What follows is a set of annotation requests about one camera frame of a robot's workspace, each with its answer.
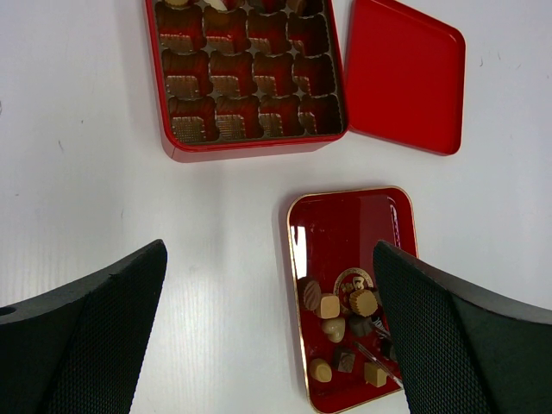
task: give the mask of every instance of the red tray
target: red tray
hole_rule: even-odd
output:
[[[317,280],[323,293],[340,297],[341,316],[347,317],[350,311],[343,290],[354,276],[366,272],[374,284],[373,290],[377,291],[372,256],[379,240],[392,242],[417,255],[410,199],[396,187],[304,196],[289,209],[287,228],[310,404],[318,412],[334,413],[396,392],[399,387],[390,378],[380,388],[364,382],[363,366],[367,359],[354,347],[353,341],[362,343],[400,376],[398,365],[380,355],[379,338],[374,333],[354,338],[347,327],[341,343],[330,342],[321,330],[321,319],[299,306],[297,286],[298,280],[306,276]],[[381,306],[378,313],[385,321]],[[331,362],[337,346],[355,351],[353,372],[332,370],[332,380],[326,384],[313,380],[308,374],[309,363],[316,358]]]
[[[331,0],[305,0],[301,14],[298,0],[223,1],[229,11],[145,0],[162,143],[174,160],[312,151],[349,120],[437,154],[460,147],[456,29],[395,0],[355,0],[345,87]]]

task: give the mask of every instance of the black textured pad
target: black textured pad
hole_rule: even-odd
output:
[[[0,413],[129,412],[165,270],[165,246],[157,241],[12,305],[16,311],[0,317],[0,363],[11,373],[0,369]]]
[[[415,414],[552,412],[552,311],[380,242],[374,271]]]

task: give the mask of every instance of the gold rim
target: gold rim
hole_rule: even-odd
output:
[[[348,193],[348,192],[362,192],[362,191],[377,191],[377,190],[398,190],[400,191],[403,195],[405,195],[406,199],[408,200],[408,204],[409,206],[411,207],[411,215],[412,215],[412,230],[414,232],[414,249],[415,249],[415,253],[416,253],[416,257],[417,257],[417,238],[416,238],[416,225],[414,223],[414,210],[412,208],[412,200],[410,198],[410,196],[406,193],[405,190],[403,190],[402,188],[400,187],[397,187],[395,185],[388,185],[388,186],[381,186],[381,187],[372,187],[372,188],[362,188],[362,189],[359,189],[359,190],[346,190],[346,191],[331,191],[331,192],[316,192],[316,193],[312,193],[312,194],[304,194],[303,196],[299,197],[299,198],[296,198],[295,201],[293,201],[292,205],[290,205],[290,208],[289,210],[287,211],[287,218],[286,218],[286,231],[287,231],[287,241],[289,243],[289,248],[290,248],[290,257],[291,257],[291,263],[292,263],[292,277],[293,277],[293,290],[295,291],[295,306],[296,306],[296,309],[297,309],[297,322],[298,322],[298,327],[299,327],[299,343],[300,343],[300,346],[301,346],[301,359],[303,360],[303,374],[304,374],[304,384],[305,384],[305,387],[306,387],[306,391],[307,391],[307,400],[309,401],[309,404],[310,406],[312,407],[312,409],[315,411],[315,412],[318,412],[320,414],[338,414],[340,412],[344,412],[344,411],[347,411],[347,410],[351,410],[355,407],[358,407],[360,405],[364,405],[364,404],[367,404],[367,403],[371,403],[377,399],[380,399],[380,398],[383,398],[383,397],[387,397],[388,395],[391,395],[391,394],[394,394],[395,392],[399,392],[401,391],[400,388],[396,391],[391,391],[391,392],[388,392],[387,394],[383,394],[383,395],[380,395],[379,397],[376,397],[376,398],[373,398],[373,399],[370,399],[368,401],[364,401],[363,403],[359,403],[357,405],[351,405],[350,407],[348,408],[345,408],[343,410],[339,410],[339,411],[334,411],[332,413],[323,413],[322,411],[318,410],[314,404],[312,404],[312,400],[311,400],[311,390],[309,388],[309,374],[308,374],[308,369],[307,369],[307,358],[306,358],[306,354],[305,354],[305,351],[304,351],[304,338],[303,338],[303,328],[301,327],[301,316],[300,316],[300,313],[299,313],[299,292],[298,292],[298,288],[297,288],[297,274],[295,272],[295,255],[293,254],[293,243],[292,243],[292,233],[290,232],[290,215],[292,213],[292,210],[293,208],[295,207],[295,205],[301,201],[302,199],[304,198],[307,198],[307,197],[315,197],[315,196],[325,196],[325,195],[330,195],[330,194],[344,194],[344,193]]]

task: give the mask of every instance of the white surface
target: white surface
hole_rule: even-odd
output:
[[[345,47],[351,0],[334,3]],[[457,155],[348,134],[312,154],[183,165],[160,145],[141,0],[0,2],[0,306],[163,238],[133,414],[309,413],[278,208],[399,185],[423,259],[552,308],[552,4],[407,3],[466,37]],[[407,406],[395,394],[351,412]]]

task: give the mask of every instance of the red tin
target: red tin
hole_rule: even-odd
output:
[[[335,413],[398,391],[399,386],[390,378],[380,388],[364,381],[363,366],[367,359],[353,346],[353,341],[362,343],[400,378],[398,365],[380,354],[380,339],[373,332],[365,338],[354,338],[347,327],[342,342],[331,342],[321,330],[321,319],[299,305],[298,281],[303,277],[315,279],[323,293],[338,295],[341,316],[346,316],[350,312],[347,289],[354,276],[365,275],[366,281],[371,280],[366,288],[377,291],[372,260],[373,248],[379,240],[417,255],[408,196],[396,187],[303,196],[289,209],[287,229],[304,376],[312,407],[318,412]],[[377,313],[385,321],[381,306]],[[311,378],[310,362],[317,358],[330,362],[337,346],[354,350],[353,372],[332,369],[329,383]]]
[[[228,11],[145,2],[163,148],[174,160],[313,151],[349,124],[437,154],[460,147],[464,40],[401,3],[355,1],[346,84],[331,0],[223,0]]]

